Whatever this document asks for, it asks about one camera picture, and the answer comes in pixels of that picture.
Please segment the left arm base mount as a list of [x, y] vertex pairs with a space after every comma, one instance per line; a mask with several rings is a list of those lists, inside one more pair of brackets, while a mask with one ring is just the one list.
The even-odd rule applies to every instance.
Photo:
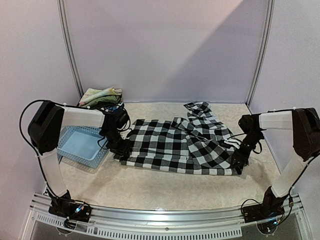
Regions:
[[58, 217], [88, 223], [92, 207], [84, 201], [54, 197], [48, 212]]

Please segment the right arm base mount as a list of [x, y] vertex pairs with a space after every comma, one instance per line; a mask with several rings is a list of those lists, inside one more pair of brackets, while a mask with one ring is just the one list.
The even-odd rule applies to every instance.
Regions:
[[271, 187], [269, 187], [264, 193], [262, 203], [256, 202], [256, 204], [244, 206], [245, 202], [249, 200], [253, 201], [253, 199], [245, 200], [240, 207], [240, 212], [244, 217], [245, 223], [257, 222], [278, 216], [283, 217], [285, 215], [283, 204], [287, 197], [289, 197], [290, 201], [293, 200], [290, 192], [283, 197], [276, 197]]

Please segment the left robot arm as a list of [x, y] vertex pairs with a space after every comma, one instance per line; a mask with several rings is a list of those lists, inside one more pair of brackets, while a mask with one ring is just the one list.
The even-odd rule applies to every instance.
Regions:
[[55, 209], [63, 216], [74, 213], [74, 205], [63, 198], [65, 186], [57, 149], [61, 131], [69, 126], [99, 128], [99, 134], [107, 139], [111, 152], [128, 157], [129, 140], [121, 137], [123, 126], [130, 120], [123, 105], [111, 112], [102, 108], [91, 109], [40, 100], [40, 107], [28, 126], [27, 143], [35, 150], [42, 176], [52, 197], [57, 198]]

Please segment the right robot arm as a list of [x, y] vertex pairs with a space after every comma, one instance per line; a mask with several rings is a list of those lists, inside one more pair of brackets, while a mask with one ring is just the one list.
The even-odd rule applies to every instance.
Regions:
[[[293, 153], [293, 135], [289, 130], [267, 130], [261, 140], [262, 153], [251, 153], [249, 165], [234, 184], [237, 203], [247, 198], [261, 201], [265, 190], [280, 176]], [[303, 203], [320, 196], [320, 159], [310, 163], [292, 189]]]

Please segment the black white checkered shirt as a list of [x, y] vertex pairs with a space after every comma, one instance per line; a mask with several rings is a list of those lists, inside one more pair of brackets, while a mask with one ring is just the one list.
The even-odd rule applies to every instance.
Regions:
[[186, 103], [187, 117], [173, 120], [137, 119], [126, 138], [128, 157], [116, 154], [122, 165], [190, 175], [241, 175], [244, 167], [231, 167], [237, 148], [220, 146], [233, 133], [205, 101]]

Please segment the floral pastel cloth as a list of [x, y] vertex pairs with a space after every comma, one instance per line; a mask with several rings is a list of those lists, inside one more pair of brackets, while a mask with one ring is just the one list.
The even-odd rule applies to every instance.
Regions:
[[84, 95], [81, 97], [79, 106], [84, 106], [95, 99], [105, 96], [120, 96], [122, 92], [122, 89], [116, 89], [114, 87], [108, 87], [103, 90], [88, 88]]

